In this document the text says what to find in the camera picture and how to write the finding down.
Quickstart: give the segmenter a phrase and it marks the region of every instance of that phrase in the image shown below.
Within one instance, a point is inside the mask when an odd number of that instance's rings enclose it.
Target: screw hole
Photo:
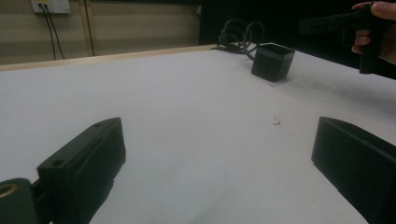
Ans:
[[[17,190],[18,185],[16,184],[6,184],[3,186],[0,186],[0,198],[4,198],[8,196],[9,194],[13,193],[15,190]]]
[[[64,161],[63,160],[58,160],[58,161],[53,162],[52,166],[60,166],[62,164],[64,164]]]

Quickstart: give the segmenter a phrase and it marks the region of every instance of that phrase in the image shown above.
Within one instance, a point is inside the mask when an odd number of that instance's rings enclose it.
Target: white tabletop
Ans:
[[[94,224],[366,223],[310,160],[320,116],[396,144],[396,81],[296,52],[286,80],[206,50],[0,73],[0,180],[121,117],[127,162]]]

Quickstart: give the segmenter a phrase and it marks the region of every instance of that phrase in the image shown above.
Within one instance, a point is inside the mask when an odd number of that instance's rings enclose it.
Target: wall outlet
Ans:
[[[69,0],[32,0],[35,13],[43,13],[39,4],[46,5],[50,13],[70,13]]]

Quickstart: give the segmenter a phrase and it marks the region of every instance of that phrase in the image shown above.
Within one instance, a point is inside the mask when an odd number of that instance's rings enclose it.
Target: beige wall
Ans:
[[[198,44],[195,6],[69,2],[71,14],[52,15],[66,59]],[[0,19],[0,64],[53,60],[48,25],[30,0],[1,0]]]

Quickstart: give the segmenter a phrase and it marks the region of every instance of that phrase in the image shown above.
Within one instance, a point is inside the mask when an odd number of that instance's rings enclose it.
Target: black gun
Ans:
[[[389,21],[374,16],[371,13],[371,5],[367,5],[343,14],[302,20],[300,21],[300,35],[342,31],[342,44],[344,47],[350,47],[355,42],[356,31],[371,30],[371,43],[362,48],[360,73],[374,74],[382,35],[388,27]]]

